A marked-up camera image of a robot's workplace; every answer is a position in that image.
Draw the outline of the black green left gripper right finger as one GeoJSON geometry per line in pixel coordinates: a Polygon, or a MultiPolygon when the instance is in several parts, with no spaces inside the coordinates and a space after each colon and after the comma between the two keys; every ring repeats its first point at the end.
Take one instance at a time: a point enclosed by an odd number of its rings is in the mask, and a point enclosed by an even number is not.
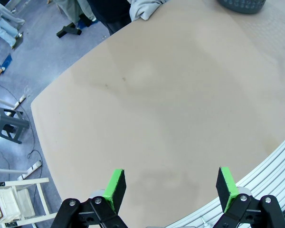
{"type": "Polygon", "coordinates": [[[239,192],[228,167],[220,167],[216,182],[223,214],[215,228],[238,228],[248,224],[252,228],[285,228],[285,218],[277,198],[264,195],[255,199],[239,192]]]}

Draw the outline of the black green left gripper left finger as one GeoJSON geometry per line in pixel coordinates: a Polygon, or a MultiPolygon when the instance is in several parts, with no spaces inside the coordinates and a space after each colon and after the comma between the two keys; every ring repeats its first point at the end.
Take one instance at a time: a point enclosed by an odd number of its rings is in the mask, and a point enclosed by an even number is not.
{"type": "Polygon", "coordinates": [[[99,195],[80,202],[75,198],[64,200],[52,223],[53,228],[126,228],[118,215],[126,191],[123,169],[114,170],[106,189],[99,195]]]}

